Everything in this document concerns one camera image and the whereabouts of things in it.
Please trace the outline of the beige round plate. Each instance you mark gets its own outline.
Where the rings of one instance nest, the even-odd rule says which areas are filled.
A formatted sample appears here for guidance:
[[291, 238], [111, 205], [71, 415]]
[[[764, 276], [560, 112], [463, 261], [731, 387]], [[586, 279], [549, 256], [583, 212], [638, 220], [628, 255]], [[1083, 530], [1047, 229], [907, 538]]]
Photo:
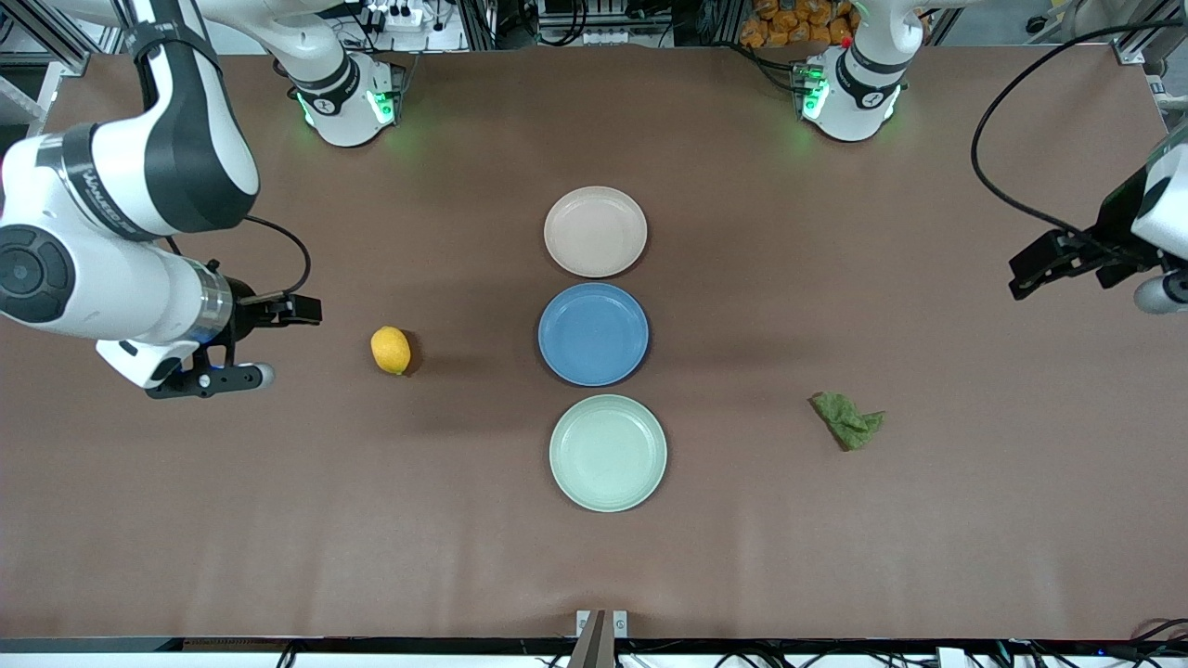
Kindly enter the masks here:
[[546, 214], [548, 254], [577, 277], [602, 279], [636, 265], [650, 237], [645, 212], [615, 187], [583, 185], [560, 198]]

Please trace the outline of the green lettuce leaf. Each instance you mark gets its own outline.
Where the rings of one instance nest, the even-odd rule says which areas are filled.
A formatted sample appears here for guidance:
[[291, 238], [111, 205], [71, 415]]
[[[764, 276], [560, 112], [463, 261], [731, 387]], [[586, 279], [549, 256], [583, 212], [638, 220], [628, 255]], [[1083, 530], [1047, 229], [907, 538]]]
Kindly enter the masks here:
[[865, 448], [885, 422], [885, 411], [864, 412], [843, 393], [820, 391], [807, 401], [843, 452]]

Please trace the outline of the blue round plate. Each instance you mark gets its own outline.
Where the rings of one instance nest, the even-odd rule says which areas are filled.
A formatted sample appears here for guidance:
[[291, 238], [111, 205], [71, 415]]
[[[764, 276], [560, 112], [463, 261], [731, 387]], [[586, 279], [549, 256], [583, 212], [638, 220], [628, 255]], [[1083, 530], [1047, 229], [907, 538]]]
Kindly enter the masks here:
[[604, 282], [584, 282], [549, 301], [537, 347], [552, 373], [576, 386], [611, 386], [636, 373], [651, 346], [640, 301]]

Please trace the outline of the bag of orange snacks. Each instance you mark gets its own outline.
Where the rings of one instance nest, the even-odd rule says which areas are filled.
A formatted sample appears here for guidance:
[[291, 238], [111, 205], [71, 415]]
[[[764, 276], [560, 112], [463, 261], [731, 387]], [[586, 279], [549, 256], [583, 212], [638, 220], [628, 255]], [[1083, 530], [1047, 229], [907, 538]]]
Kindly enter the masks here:
[[748, 0], [738, 42], [748, 49], [798, 43], [848, 46], [861, 18], [849, 0]]

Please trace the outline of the white power strip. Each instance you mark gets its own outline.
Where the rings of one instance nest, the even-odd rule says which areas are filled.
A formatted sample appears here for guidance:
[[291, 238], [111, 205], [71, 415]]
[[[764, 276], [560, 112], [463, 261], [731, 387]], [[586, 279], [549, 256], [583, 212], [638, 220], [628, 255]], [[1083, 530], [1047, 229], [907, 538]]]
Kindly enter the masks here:
[[424, 32], [437, 29], [438, 17], [423, 0], [359, 0], [365, 26], [377, 32]]

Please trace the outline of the yellow lemon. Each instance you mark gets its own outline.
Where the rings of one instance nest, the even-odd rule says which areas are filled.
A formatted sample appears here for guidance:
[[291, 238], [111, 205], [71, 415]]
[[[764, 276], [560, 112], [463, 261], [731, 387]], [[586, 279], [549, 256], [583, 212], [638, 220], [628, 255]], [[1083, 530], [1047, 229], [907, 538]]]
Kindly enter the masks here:
[[369, 338], [369, 354], [383, 372], [403, 376], [411, 365], [413, 351], [404, 330], [383, 326]]

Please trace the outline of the pale green round plate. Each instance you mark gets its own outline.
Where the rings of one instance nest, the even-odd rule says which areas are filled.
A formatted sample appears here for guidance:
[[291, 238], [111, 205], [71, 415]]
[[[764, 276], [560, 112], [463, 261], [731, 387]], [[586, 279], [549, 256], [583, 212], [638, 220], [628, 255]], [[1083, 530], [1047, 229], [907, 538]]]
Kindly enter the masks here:
[[598, 393], [560, 415], [549, 440], [552, 481], [562, 494], [598, 513], [639, 508], [665, 480], [665, 428], [642, 402]]

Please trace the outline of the aluminium frame profile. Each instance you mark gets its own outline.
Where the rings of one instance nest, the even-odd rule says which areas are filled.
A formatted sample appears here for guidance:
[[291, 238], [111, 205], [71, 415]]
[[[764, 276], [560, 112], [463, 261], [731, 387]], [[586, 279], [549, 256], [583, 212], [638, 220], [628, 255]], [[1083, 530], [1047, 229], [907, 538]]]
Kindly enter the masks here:
[[0, 68], [57, 63], [84, 73], [90, 56], [122, 50], [106, 0], [0, 0]]
[[1117, 62], [1142, 65], [1162, 111], [1188, 113], [1188, 0], [1117, 0], [1117, 21], [1146, 24], [1171, 21], [1117, 34]]

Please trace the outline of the aluminium frame post base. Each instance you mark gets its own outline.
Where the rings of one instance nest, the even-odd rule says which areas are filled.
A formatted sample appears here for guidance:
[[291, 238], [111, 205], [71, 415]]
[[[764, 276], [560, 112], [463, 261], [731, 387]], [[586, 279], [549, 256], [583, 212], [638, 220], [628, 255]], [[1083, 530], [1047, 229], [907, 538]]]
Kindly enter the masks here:
[[567, 668], [619, 668], [617, 641], [628, 638], [627, 611], [579, 611], [576, 631]]

